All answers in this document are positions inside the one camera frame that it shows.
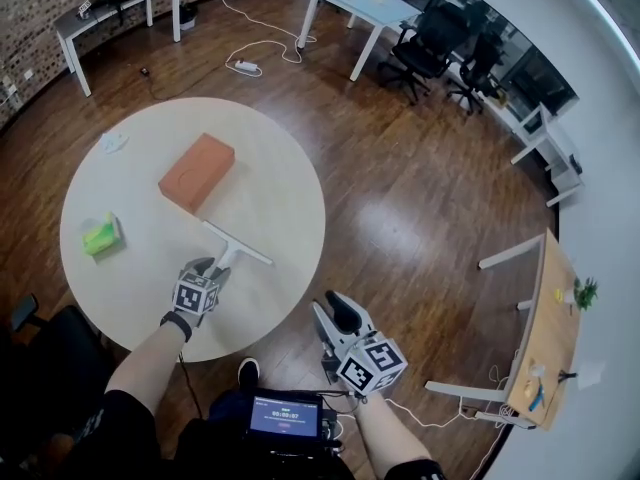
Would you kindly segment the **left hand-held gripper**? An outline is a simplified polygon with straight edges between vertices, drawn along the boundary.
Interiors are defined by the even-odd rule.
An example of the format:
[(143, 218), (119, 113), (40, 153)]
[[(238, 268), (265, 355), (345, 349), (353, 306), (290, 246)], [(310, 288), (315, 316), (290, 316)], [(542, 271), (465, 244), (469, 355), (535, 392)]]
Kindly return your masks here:
[(180, 312), (191, 326), (199, 326), (204, 316), (218, 304), (231, 268), (215, 267), (214, 257), (191, 260), (180, 270), (173, 289), (173, 311)]

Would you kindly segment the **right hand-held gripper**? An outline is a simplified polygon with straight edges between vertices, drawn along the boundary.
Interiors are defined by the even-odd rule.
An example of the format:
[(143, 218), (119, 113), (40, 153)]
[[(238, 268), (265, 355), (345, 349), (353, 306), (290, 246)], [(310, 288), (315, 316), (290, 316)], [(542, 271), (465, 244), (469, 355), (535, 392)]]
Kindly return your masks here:
[[(325, 297), (333, 320), (319, 302), (313, 301), (311, 309), (329, 383), (342, 382), (360, 397), (392, 385), (408, 366), (396, 342), (375, 331), (369, 313), (351, 298), (333, 290), (326, 291)], [(342, 334), (363, 336), (347, 341)]]

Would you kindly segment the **white black-handled squeegee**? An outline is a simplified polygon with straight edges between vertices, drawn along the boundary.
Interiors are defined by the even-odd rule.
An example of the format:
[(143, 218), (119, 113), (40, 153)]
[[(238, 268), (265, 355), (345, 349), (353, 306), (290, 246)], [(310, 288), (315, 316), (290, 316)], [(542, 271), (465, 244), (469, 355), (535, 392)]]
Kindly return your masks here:
[(222, 228), (216, 226), (212, 222), (208, 220), (204, 220), (202, 224), (205, 226), (206, 229), (208, 229), (210, 232), (215, 234), (218, 238), (222, 239), (226, 244), (226, 247), (221, 257), (215, 263), (216, 268), (220, 270), (223, 270), (225, 268), (230, 268), (232, 266), (234, 259), (239, 254), (244, 254), (267, 266), (274, 265), (274, 261), (271, 258), (263, 255), (259, 251), (253, 249), (249, 245), (245, 244), (244, 242), (230, 235), (229, 233), (224, 231)]

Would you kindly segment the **person's left forearm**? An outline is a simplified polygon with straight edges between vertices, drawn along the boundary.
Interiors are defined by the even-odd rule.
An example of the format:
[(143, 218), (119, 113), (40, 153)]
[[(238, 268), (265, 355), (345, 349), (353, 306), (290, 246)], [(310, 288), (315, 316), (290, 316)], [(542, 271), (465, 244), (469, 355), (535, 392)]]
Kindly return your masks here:
[(185, 344), (176, 325), (159, 326), (116, 368), (106, 392), (127, 393), (154, 415)]

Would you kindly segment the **person's right forearm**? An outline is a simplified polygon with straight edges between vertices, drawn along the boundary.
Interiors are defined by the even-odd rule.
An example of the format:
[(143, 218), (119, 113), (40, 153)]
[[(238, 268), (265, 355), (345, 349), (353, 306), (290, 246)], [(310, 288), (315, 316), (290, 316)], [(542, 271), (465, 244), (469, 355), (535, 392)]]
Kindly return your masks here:
[(427, 448), (400, 421), (380, 393), (367, 397), (355, 409), (360, 430), (374, 473), (380, 479), (395, 466), (431, 459)]

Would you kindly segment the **black wristband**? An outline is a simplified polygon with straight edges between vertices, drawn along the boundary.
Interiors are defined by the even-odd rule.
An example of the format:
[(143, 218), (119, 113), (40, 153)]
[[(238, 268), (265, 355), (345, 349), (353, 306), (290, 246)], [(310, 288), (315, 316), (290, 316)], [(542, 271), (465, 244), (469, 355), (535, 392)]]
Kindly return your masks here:
[(167, 312), (160, 321), (160, 326), (167, 323), (176, 325), (184, 334), (185, 342), (188, 343), (192, 337), (192, 326), (184, 318), (183, 314), (176, 311)]

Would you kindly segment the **round white table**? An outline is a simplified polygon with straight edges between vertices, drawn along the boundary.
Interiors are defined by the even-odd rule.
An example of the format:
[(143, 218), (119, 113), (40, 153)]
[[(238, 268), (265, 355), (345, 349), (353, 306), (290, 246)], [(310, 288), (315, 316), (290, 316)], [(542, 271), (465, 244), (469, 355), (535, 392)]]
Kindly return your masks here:
[[(119, 151), (95, 145), (67, 191), (60, 250), (72, 294), (89, 320), (126, 349), (154, 332), (171, 309), (180, 270), (221, 257), (226, 244), (208, 220), (274, 261), (239, 254), (216, 308), (184, 348), (188, 362), (235, 353), (266, 336), (296, 307), (317, 269), (325, 206), (317, 174), (279, 124), (239, 103), (171, 100), (140, 110), (109, 132), (129, 137)], [(235, 149), (235, 163), (196, 214), (159, 190), (173, 164), (207, 133)], [(96, 256), (82, 235), (112, 212), (122, 241)]]

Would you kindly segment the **orange rectangular box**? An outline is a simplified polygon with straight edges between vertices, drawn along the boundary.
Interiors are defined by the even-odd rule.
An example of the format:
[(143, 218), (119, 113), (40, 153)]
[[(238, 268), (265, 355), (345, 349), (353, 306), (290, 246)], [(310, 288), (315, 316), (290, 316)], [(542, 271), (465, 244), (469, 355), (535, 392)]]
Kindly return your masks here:
[(196, 214), (234, 163), (233, 147), (203, 133), (159, 181), (159, 190), (183, 210)]

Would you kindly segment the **white power strip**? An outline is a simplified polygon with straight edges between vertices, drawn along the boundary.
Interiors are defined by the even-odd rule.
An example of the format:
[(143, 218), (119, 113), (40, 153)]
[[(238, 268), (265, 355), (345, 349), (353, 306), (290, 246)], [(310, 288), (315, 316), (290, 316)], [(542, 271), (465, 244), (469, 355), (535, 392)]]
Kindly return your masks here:
[(262, 76), (262, 70), (257, 64), (243, 60), (237, 60), (234, 63), (226, 62), (225, 67), (235, 73), (251, 78), (259, 78)]

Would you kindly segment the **small green potted plant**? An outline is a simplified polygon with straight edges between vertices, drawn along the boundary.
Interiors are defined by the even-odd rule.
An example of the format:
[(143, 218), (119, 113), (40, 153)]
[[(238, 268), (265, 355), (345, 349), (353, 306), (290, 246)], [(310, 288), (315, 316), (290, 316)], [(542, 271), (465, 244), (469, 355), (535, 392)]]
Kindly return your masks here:
[(597, 291), (598, 282), (594, 278), (587, 277), (585, 281), (576, 278), (573, 288), (575, 305), (581, 311), (587, 311), (597, 298)]

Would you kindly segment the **white paper sheet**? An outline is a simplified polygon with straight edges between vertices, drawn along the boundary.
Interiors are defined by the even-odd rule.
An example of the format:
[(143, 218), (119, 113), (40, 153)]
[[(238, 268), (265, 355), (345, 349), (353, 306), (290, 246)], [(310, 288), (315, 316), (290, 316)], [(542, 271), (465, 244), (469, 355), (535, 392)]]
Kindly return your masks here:
[(577, 387), (584, 390), (601, 382), (606, 368), (605, 361), (589, 361), (582, 363), (577, 369)]

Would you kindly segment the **small white desk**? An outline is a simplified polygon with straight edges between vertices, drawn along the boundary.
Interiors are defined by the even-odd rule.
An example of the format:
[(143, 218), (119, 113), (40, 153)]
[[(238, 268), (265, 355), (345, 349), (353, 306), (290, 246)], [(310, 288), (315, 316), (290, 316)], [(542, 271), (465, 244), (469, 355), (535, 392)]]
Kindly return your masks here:
[(521, 151), (511, 158), (512, 165), (531, 155), (540, 157), (545, 163), (545, 176), (557, 192), (546, 202), (547, 207), (558, 205), (584, 186), (577, 148), (543, 104), (519, 122), (512, 134), (524, 144)]

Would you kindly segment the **grey-top white desk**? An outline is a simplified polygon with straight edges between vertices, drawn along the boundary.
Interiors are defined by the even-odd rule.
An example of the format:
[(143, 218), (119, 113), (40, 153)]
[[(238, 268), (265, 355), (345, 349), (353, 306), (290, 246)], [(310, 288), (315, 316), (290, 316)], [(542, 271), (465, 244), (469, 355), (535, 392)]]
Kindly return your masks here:
[[(91, 89), (81, 66), (74, 40), (112, 16), (122, 14), (125, 10), (142, 3), (145, 4), (147, 26), (151, 27), (154, 23), (152, 0), (125, 0), (120, 6), (106, 4), (97, 7), (95, 10), (89, 8), (84, 12), (86, 18), (81, 18), (79, 12), (71, 10), (64, 13), (54, 22), (56, 36), (67, 67), (70, 73), (76, 76), (82, 92), (86, 97), (91, 96)], [(181, 41), (180, 0), (171, 0), (171, 16), (173, 41), (179, 43)]]

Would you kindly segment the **dark glass partition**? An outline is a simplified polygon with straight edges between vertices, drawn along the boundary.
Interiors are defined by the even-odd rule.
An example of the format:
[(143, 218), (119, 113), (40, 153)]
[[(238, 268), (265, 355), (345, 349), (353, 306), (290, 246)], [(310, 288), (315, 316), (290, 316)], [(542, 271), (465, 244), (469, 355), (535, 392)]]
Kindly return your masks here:
[(492, 81), (508, 95), (507, 108), (522, 118), (542, 104), (553, 115), (574, 102), (577, 95), (547, 57), (506, 17), (485, 0), (431, 0), (432, 5), (451, 4), (466, 18), (470, 37), (455, 50), (467, 61), (480, 35), (501, 41), (500, 58), (491, 68)]

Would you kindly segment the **curved wall light strip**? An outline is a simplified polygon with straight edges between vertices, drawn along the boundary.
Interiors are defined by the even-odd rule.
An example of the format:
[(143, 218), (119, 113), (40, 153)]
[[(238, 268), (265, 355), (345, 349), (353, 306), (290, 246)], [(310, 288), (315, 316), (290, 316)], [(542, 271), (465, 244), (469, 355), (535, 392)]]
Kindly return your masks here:
[(604, 7), (604, 5), (599, 0), (586, 0), (592, 9), (600, 16), (609, 30), (616, 37), (617, 41), (620, 43), (621, 47), (625, 51), (626, 55), (629, 57), (634, 68), (640, 73), (640, 56), (636, 52), (632, 42), (629, 40), (627, 35), (623, 32), (619, 24), (615, 21), (613, 16), (609, 13), (609, 11)]

